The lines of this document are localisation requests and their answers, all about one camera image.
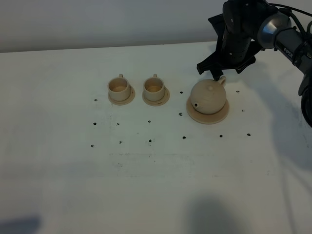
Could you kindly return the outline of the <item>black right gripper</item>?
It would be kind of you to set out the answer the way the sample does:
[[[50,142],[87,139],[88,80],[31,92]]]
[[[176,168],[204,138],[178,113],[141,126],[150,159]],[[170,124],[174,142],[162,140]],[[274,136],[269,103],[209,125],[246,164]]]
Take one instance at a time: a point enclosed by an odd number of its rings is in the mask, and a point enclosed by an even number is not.
[[[228,0],[223,4],[222,14],[209,18],[218,38],[215,52],[196,65],[201,75],[210,71],[219,81],[223,70],[234,69],[240,74],[255,63],[255,54],[262,50],[257,42],[258,27],[244,29],[246,23],[256,19],[256,13],[266,8],[264,0]]]

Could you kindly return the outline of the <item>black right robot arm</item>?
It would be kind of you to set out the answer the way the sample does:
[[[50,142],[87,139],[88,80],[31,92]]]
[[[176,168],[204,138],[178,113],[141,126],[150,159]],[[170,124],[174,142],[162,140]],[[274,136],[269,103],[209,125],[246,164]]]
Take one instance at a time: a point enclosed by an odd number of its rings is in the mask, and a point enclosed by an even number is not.
[[[298,95],[305,121],[312,123],[312,34],[293,13],[295,8],[265,0],[228,0],[222,14],[208,19],[217,33],[217,44],[197,64],[199,74],[211,72],[218,81],[223,70],[241,73],[255,63],[259,51],[280,51],[303,73]]]

